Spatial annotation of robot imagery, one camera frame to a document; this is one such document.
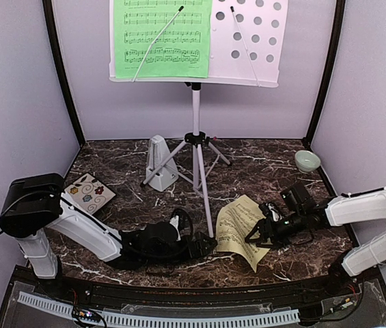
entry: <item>brown marble surface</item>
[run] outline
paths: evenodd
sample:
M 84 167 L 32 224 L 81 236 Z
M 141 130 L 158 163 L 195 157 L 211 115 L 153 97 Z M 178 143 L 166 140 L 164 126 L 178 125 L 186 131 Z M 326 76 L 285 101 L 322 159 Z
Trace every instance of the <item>brown marble surface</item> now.
M 168 141 L 171 149 L 178 143 L 178 140 Z M 217 164 L 208 177 L 214 225 L 219 209 L 243 194 L 258 203 L 274 201 L 284 209 L 279 192 L 301 181 L 316 200 L 328 196 L 317 173 L 302 174 L 295 167 L 294 153 L 303 149 L 300 141 L 222 139 L 216 140 L 214 145 L 234 163 L 231 167 Z M 193 192 L 191 184 L 179 178 L 163 193 L 150 187 L 140 188 L 139 184 L 145 178 L 147 147 L 147 140 L 89 142 L 76 159 L 67 184 L 89 172 L 117 193 L 117 197 L 95 214 L 112 228 L 142 228 L 147 223 L 169 219 L 175 207 L 183 207 L 192 216 L 195 229 L 206 232 L 202 198 Z M 209 165 L 215 159 L 207 147 L 204 158 Z M 175 160 L 184 168 L 180 168 L 180 172 L 191 173 L 190 147 L 185 147 Z M 67 237 L 52 230 L 47 233 L 53 251 L 61 257 L 67 276 L 114 284 L 170 288 L 255 286 L 326 275 L 336 256 L 351 247 L 344 228 L 334 228 L 316 231 L 313 243 L 269 251 L 259 263 L 257 273 L 252 271 L 244 258 L 231 253 L 191 260 L 176 266 L 173 271 L 165 266 L 119 271 L 105 265 Z M 308 233 L 294 237 L 292 241 L 297 243 L 307 238 Z

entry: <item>tripod leg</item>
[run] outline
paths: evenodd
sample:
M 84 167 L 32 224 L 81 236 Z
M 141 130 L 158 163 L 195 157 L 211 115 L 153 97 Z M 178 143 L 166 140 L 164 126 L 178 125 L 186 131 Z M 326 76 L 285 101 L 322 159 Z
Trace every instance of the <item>tripod leg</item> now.
M 225 162 L 225 163 L 226 163 L 227 165 L 229 165 L 229 166 L 232 165 L 232 163 L 229 161 L 229 159 L 227 159 L 227 158 L 225 157 L 225 155 L 223 155 L 223 154 L 221 153 L 221 151 L 218 150 L 212 143 L 209 143 L 208 145 L 209 145 L 209 148 L 211 148 L 211 150 L 212 150 L 213 152 L 215 152 L 217 155 L 220 155 L 220 158 L 223 159 L 223 162 Z
M 171 154 L 166 158 L 164 159 L 161 164 L 159 164 L 154 170 L 153 172 L 143 181 L 141 182 L 140 186 L 141 187 L 144 187 L 146 184 L 148 184 L 149 181 L 151 181 L 151 179 L 153 179 L 153 177 L 169 162 L 170 159 L 172 159 L 177 153 L 179 153 L 179 151 L 184 148 L 184 146 L 186 145 L 187 143 L 185 142 L 185 140 L 182 140 L 181 143 L 179 143 L 179 146 L 176 147 L 175 150 L 173 150 L 173 152 L 171 152 Z
M 199 161 L 197 160 L 197 148 L 193 147 L 193 188 L 199 189 Z
M 214 238 L 214 230 L 212 228 L 211 209 L 209 207 L 208 187 L 206 186 L 206 173 L 204 165 L 204 156 L 202 153 L 202 145 L 197 145 L 197 159 L 199 161 L 200 179 L 202 180 L 202 192 L 204 194 L 206 221 L 208 223 L 209 237 Z

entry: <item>white music stand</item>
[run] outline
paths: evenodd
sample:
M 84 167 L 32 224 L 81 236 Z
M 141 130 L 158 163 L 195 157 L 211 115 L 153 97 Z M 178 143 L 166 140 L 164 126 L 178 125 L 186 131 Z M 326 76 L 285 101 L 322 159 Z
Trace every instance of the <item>white music stand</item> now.
M 109 64 L 110 80 L 114 82 L 130 82 L 130 79 L 115 77 L 114 51 L 114 0 L 110 0 L 110 33 L 111 63 Z M 235 22 L 231 6 L 235 9 Z M 221 83 L 233 85 L 252 85 L 259 87 L 277 87 L 279 61 L 287 20 L 288 0 L 225 0 L 212 2 L 210 61 L 207 79 L 188 77 L 138 77 L 136 82 L 185 82 L 192 83 L 193 90 L 193 132 L 187 133 L 184 140 L 155 170 L 141 186 L 145 186 L 157 172 L 164 167 L 187 144 L 193 145 L 193 189 L 202 187 L 206 220 L 210 237 L 214 236 L 210 214 L 206 177 L 219 159 L 231 165 L 209 138 L 199 129 L 200 121 L 200 89 L 202 83 Z M 210 170 L 205 172 L 202 145 L 208 144 L 217 154 L 217 159 Z

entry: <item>tripod base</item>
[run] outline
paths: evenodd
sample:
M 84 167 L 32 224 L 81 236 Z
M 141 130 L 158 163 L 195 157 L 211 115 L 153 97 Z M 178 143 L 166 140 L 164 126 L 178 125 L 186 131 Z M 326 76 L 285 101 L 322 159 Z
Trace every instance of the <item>tripod base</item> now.
M 166 157 L 159 166 L 155 167 L 153 172 L 140 184 L 141 187 L 145 187 L 149 181 L 163 168 L 167 167 L 167 163 L 176 156 L 181 149 L 183 149 L 187 144 L 191 144 L 193 146 L 193 180 L 184 176 L 181 173 L 178 173 L 181 178 L 184 178 L 186 181 L 193 184 L 193 190 L 198 192 L 204 199 L 205 213 L 206 213 L 206 221 L 208 224 L 208 233 L 209 237 L 214 237 L 214 229 L 212 227 L 212 219 L 211 219 L 211 209 L 209 206 L 208 199 L 208 186 L 206 184 L 206 178 L 209 173 L 212 171 L 214 166 L 217 164 L 219 159 L 223 160 L 226 165 L 231 166 L 232 163 L 227 159 L 221 152 L 218 150 L 212 143 L 210 143 L 210 138 L 206 136 L 205 133 L 199 132 L 198 135 L 194 135 L 193 133 L 187 133 L 184 137 L 184 140 L 176 147 L 173 152 L 170 153 L 168 157 Z M 209 146 L 209 148 L 217 155 L 214 163 L 212 163 L 210 169 L 206 172 L 204 165 L 204 157 L 202 146 Z

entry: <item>tripod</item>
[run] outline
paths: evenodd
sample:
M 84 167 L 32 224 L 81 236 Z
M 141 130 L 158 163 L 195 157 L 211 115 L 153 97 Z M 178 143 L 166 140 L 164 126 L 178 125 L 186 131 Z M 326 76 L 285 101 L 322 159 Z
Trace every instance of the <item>tripod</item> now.
M 148 184 L 151 179 L 158 172 L 166 166 L 166 164 L 176 156 L 181 149 L 183 149 L 187 144 L 192 145 L 193 150 L 193 180 L 187 178 L 183 174 L 179 174 L 181 178 L 184 178 L 186 181 L 190 182 L 193 185 L 193 190 L 201 195 L 204 199 L 205 213 L 206 213 L 206 221 L 208 223 L 208 233 L 212 238 L 214 237 L 214 230 L 212 228 L 211 221 L 211 209 L 209 207 L 209 199 L 208 199 L 208 187 L 206 185 L 206 178 L 209 173 L 212 171 L 214 166 L 217 164 L 219 159 L 222 159 L 228 166 L 231 166 L 231 162 L 209 141 L 209 137 L 206 136 L 205 133 L 200 131 L 200 90 L 202 88 L 201 83 L 185 83 L 188 87 L 191 86 L 193 91 L 193 132 L 187 133 L 184 137 L 184 140 L 170 153 L 170 155 L 164 159 L 161 164 L 159 164 L 153 172 L 141 183 L 141 187 L 144 187 Z M 202 146 L 209 146 L 209 148 L 217 155 L 214 163 L 211 165 L 208 172 L 205 172 L 204 165 L 204 156 L 202 152 Z

